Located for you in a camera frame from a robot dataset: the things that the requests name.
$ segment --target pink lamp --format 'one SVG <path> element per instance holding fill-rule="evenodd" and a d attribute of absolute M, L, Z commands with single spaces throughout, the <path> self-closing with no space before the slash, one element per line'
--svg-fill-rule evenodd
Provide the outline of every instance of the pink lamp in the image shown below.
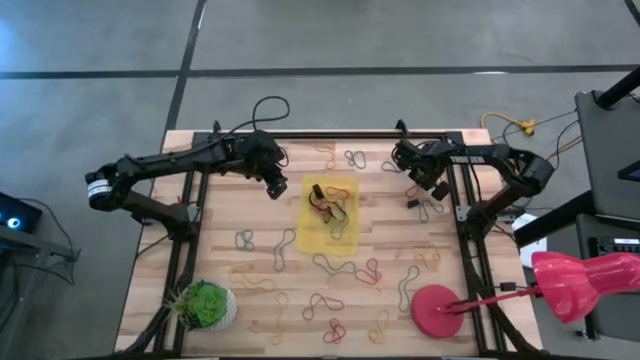
<path fill-rule="evenodd" d="M 425 286 L 411 300 L 413 322 L 430 337 L 447 338 L 460 330 L 462 314 L 470 308 L 539 294 L 560 321 L 568 323 L 587 315 L 600 295 L 640 288 L 640 257 L 632 254 L 614 253 L 578 260 L 555 252 L 537 252 L 532 256 L 532 263 L 536 286 L 484 300 L 461 303 L 458 296 L 444 286 Z"/>

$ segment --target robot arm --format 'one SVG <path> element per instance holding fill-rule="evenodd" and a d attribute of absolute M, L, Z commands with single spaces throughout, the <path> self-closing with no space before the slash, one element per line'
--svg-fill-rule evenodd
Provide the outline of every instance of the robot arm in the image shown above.
<path fill-rule="evenodd" d="M 491 199 L 475 204 L 467 213 L 463 228 L 474 239 L 486 236 L 499 212 L 521 197 L 542 192 L 554 171 L 547 160 L 505 144 L 465 146 L 426 142 L 414 145 L 402 139 L 396 144 L 392 158 L 400 170 L 409 170 L 409 178 L 425 190 L 435 186 L 451 164 L 489 165 L 498 170 L 506 186 Z"/>
<path fill-rule="evenodd" d="M 131 190 L 138 181 L 189 171 L 234 172 L 264 180 L 269 197 L 277 199 L 287 188 L 287 178 L 278 166 L 285 154 L 273 137 L 260 130 L 245 137 L 220 135 L 219 129 L 216 123 L 214 132 L 192 149 L 137 158 L 125 155 L 88 173 L 90 206 L 101 211 L 124 209 L 138 221 L 155 219 L 167 228 L 172 240 L 187 240 L 195 229 L 186 204 L 165 205 Z"/>

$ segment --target wooden tabletop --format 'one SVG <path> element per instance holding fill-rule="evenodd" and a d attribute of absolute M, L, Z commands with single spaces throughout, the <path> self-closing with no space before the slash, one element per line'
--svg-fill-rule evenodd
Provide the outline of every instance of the wooden tabletop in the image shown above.
<path fill-rule="evenodd" d="M 489 134 L 484 129 L 461 130 L 467 144 L 487 144 Z M 163 152 L 189 148 L 193 131 L 170 131 Z M 389 160 L 394 140 L 278 140 L 290 158 L 283 169 L 288 190 L 276 201 L 270 200 L 265 185 L 244 177 L 228 174 L 211 176 L 203 211 L 203 227 L 194 279 L 205 279 L 229 287 L 237 298 L 238 314 L 233 325 L 221 333 L 190 332 L 185 337 L 185 355 L 207 356 L 471 356 L 477 354 L 471 318 L 465 317 L 456 336 L 437 340 L 418 331 L 410 315 L 401 312 L 399 283 L 415 265 L 419 276 L 407 284 L 409 296 L 429 284 L 441 284 L 453 290 L 461 299 L 466 297 L 466 284 L 455 232 L 451 199 L 443 200 L 443 213 L 428 207 L 429 222 L 421 223 L 419 209 L 407 209 L 405 191 L 412 186 L 406 174 L 383 172 L 383 161 Z M 335 152 L 336 167 L 326 169 L 329 153 L 316 150 L 328 146 Z M 363 151 L 365 169 L 347 164 L 345 150 Z M 490 167 L 476 166 L 483 198 L 489 198 L 502 188 L 498 173 Z M 370 258 L 377 259 L 381 279 L 374 285 L 358 281 L 353 274 L 330 276 L 312 262 L 312 255 L 296 250 L 295 244 L 284 249 L 286 266 L 278 273 L 273 268 L 273 248 L 280 242 L 283 230 L 296 228 L 302 194 L 302 180 L 308 173 L 353 175 L 359 180 L 359 241 L 354 256 L 329 256 L 333 266 L 353 261 L 366 270 Z M 164 203 L 174 203 L 181 194 L 184 175 L 159 178 L 152 197 Z M 194 182 L 195 199 L 198 177 Z M 253 230 L 255 250 L 240 251 L 234 245 L 235 235 L 244 229 Z M 159 239 L 166 232 L 161 226 L 147 227 L 140 248 Z M 433 259 L 433 244 L 440 261 Z M 525 284 L 517 248 L 501 234 L 491 233 L 486 239 L 491 271 L 495 283 L 514 281 Z M 137 261 L 129 287 L 116 349 L 130 345 L 147 325 L 161 304 L 164 279 L 171 251 L 171 241 L 164 241 L 144 253 Z M 428 266 L 416 256 L 425 255 Z M 251 289 L 240 271 L 252 282 L 270 279 L 265 288 Z M 288 306 L 278 320 L 280 307 L 276 296 L 284 292 Z M 344 302 L 342 310 L 330 311 L 315 307 L 312 320 L 302 312 L 310 297 L 319 292 Z M 516 298 L 501 303 L 516 328 L 534 346 L 540 347 L 540 335 L 530 299 Z M 370 338 L 370 331 L 382 327 L 382 338 Z M 339 344 L 326 343 L 323 336 L 331 330 L 330 319 L 337 319 L 346 330 Z M 483 322 L 490 335 L 489 318 L 483 310 Z M 167 346 L 173 340 L 169 331 Z M 281 333 L 282 341 L 273 337 Z"/>

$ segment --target green plant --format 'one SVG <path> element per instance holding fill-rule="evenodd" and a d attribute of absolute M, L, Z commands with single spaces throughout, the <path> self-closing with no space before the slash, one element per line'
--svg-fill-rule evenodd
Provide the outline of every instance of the green plant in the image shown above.
<path fill-rule="evenodd" d="M 227 290 L 200 280 L 174 295 L 170 308 L 187 329 L 206 328 L 227 312 Z"/>

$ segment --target yellow plastic tray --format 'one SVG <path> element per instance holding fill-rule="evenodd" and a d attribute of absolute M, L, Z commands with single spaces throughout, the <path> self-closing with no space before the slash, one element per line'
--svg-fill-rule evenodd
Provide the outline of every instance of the yellow plastic tray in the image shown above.
<path fill-rule="evenodd" d="M 313 185 L 322 188 L 324 196 L 342 205 L 348 221 L 331 218 L 325 224 L 322 214 L 309 204 Z M 327 255 L 353 255 L 358 249 L 358 178 L 355 176 L 305 175 L 302 181 L 300 218 L 296 247 L 305 253 Z"/>

